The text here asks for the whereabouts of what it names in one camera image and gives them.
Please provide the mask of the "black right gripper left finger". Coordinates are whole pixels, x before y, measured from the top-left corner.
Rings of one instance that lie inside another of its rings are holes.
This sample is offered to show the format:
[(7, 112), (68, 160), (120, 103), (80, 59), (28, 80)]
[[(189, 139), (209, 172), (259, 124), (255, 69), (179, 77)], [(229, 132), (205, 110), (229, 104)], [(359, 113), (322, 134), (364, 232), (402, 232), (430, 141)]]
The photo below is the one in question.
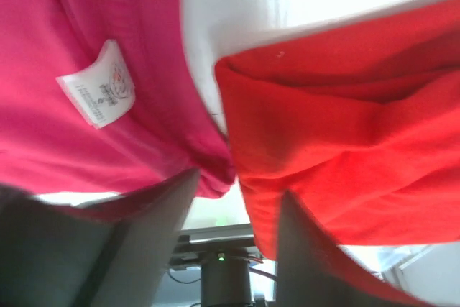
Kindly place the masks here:
[(1, 189), (3, 306), (151, 306), (198, 187), (185, 170), (83, 208)]

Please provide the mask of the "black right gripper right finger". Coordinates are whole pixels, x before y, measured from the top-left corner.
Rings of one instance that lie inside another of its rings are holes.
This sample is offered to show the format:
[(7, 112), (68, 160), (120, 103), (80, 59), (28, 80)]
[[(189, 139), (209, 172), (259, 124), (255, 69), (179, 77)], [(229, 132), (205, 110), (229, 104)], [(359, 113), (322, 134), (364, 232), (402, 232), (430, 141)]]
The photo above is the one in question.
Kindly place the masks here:
[(342, 251), (288, 191), (277, 241), (277, 306), (429, 306)]

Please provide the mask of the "pink t shirt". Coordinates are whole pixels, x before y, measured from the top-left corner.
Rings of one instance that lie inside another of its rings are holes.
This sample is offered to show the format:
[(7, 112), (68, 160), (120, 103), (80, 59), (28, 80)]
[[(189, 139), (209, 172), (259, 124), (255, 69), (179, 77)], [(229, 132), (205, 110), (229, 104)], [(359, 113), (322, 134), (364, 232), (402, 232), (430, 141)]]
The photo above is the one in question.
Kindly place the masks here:
[(198, 168), (235, 179), (185, 61), (180, 0), (1, 0), (1, 182), (127, 193)]

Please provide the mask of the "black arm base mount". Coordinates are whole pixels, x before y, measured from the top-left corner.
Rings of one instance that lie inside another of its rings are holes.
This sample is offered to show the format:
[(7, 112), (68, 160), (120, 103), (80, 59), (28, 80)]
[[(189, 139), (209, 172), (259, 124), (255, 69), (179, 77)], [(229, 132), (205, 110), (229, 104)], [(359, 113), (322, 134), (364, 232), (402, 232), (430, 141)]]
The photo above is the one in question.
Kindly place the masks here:
[(201, 284), (194, 306), (274, 306), (251, 290), (251, 274), (276, 282), (275, 274), (257, 268), (266, 260), (250, 224), (188, 229), (180, 232), (166, 274), (181, 285)]

